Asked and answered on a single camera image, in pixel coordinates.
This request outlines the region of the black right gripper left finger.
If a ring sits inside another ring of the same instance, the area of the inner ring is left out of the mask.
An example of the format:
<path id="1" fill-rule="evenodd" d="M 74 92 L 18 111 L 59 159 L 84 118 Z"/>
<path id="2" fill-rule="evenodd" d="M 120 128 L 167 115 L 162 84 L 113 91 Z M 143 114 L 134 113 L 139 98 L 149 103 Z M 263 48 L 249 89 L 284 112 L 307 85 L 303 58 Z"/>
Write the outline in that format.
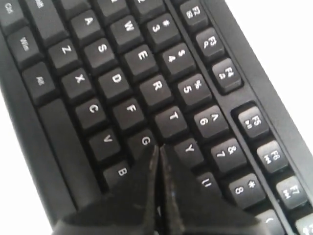
<path id="1" fill-rule="evenodd" d="M 144 150 L 126 177 L 100 199 L 57 222 L 54 235 L 152 235 L 159 146 Z"/>

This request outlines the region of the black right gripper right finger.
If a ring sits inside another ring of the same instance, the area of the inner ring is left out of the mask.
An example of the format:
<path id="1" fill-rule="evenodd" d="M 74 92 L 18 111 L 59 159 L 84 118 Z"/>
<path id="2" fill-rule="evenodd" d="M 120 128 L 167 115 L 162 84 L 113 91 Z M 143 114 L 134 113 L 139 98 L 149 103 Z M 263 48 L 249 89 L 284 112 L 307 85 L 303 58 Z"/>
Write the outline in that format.
<path id="1" fill-rule="evenodd" d="M 171 235 L 269 235 L 254 215 L 201 185 L 168 144 L 159 149 L 163 204 Z"/>

